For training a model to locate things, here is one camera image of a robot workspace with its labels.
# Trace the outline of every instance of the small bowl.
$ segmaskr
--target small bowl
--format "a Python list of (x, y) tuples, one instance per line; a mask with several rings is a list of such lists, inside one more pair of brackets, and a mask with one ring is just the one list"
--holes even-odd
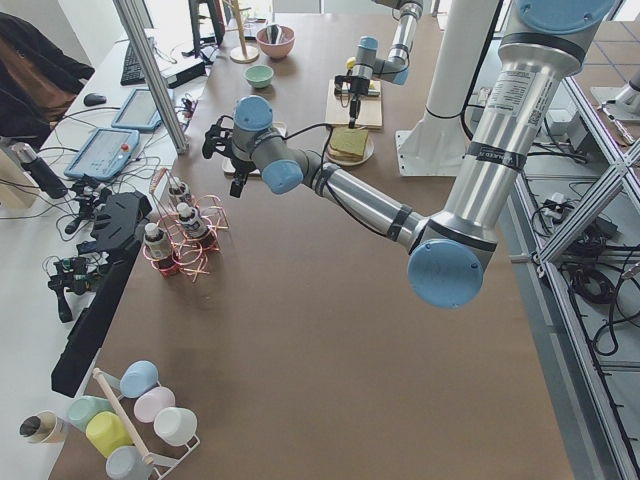
[(253, 88), (265, 88), (271, 85), (273, 69), (267, 65), (254, 65), (247, 68), (244, 78)]
[(278, 60), (280, 58), (284, 58), (289, 55), (289, 52), (293, 48), (293, 42), (296, 40), (296, 34), (293, 29), (289, 27), (283, 27), (280, 25), (282, 29), (282, 37), (280, 39), (280, 43), (268, 43), (267, 42), (267, 29), (263, 28), (256, 34), (256, 41), (258, 42), (258, 46), (260, 50), (267, 55), (268, 57), (273, 58), (274, 60)]

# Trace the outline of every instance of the yellow mug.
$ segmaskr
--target yellow mug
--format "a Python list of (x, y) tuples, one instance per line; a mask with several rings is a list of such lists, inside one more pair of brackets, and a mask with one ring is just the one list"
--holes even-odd
[(124, 425), (113, 412), (100, 412), (87, 425), (87, 439), (105, 457), (118, 447), (133, 445)]

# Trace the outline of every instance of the mug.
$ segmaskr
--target mug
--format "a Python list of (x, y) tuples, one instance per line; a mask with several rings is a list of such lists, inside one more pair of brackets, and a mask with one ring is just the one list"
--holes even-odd
[(113, 412), (109, 400), (106, 398), (92, 397), (91, 395), (83, 395), (75, 399), (69, 406), (67, 419), (71, 425), (81, 432), (84, 432), (91, 419), (100, 412)]
[(93, 417), (85, 435), (105, 458), (109, 458), (118, 447), (133, 445), (122, 421), (112, 412), (100, 412)]
[(153, 465), (147, 465), (136, 447), (118, 447), (107, 458), (107, 476), (111, 480), (147, 480)]
[(168, 407), (153, 421), (153, 430), (172, 447), (186, 444), (196, 434), (198, 419), (186, 408)]
[(158, 369), (147, 360), (132, 363), (120, 379), (120, 391), (127, 398), (138, 398), (156, 385)]
[(151, 423), (161, 410), (175, 407), (176, 397), (167, 387), (155, 387), (136, 400), (133, 414), (142, 423)]

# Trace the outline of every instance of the white plate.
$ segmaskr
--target white plate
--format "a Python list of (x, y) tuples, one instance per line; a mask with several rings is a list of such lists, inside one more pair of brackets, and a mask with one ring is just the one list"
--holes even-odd
[(364, 147), (364, 156), (362, 157), (362, 160), (358, 160), (357, 162), (350, 162), (349, 160), (336, 160), (327, 150), (327, 158), (336, 165), (340, 165), (341, 167), (355, 167), (356, 165), (362, 165), (364, 162), (371, 158), (371, 155), (373, 155), (373, 140), (371, 140), (370, 136), (367, 137), (367, 144)]

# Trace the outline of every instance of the brown tabletop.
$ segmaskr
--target brown tabletop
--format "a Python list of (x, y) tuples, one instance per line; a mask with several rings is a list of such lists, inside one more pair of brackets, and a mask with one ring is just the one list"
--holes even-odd
[[(481, 294), (458, 310), (420, 301), (407, 255), (299, 187), (274, 196), (259, 180), (228, 196), (221, 158), (202, 134), (238, 98), (259, 93), (289, 132), (324, 119), (327, 81), (361, 35), (386, 55), (391, 17), (282, 15), (293, 52), (257, 92), (225, 38), (174, 173), (220, 195), (231, 231), (196, 284), (162, 278), (140, 258), (98, 358), (120, 375), (148, 359), (178, 406), (198, 416), (202, 444), (171, 478), (216, 480), (568, 479), (572, 473), (503, 247)], [(421, 118), (441, 35), (420, 24), (406, 86), (383, 86), (384, 127), (358, 177), (417, 211), (442, 207), (446, 178), (402, 178), (393, 136)], [(292, 139), (320, 150), (324, 129)], [(95, 385), (91, 391), (97, 392)], [(142, 428), (152, 451), (164, 449)], [(50, 478), (99, 478), (102, 458), (72, 432)]]

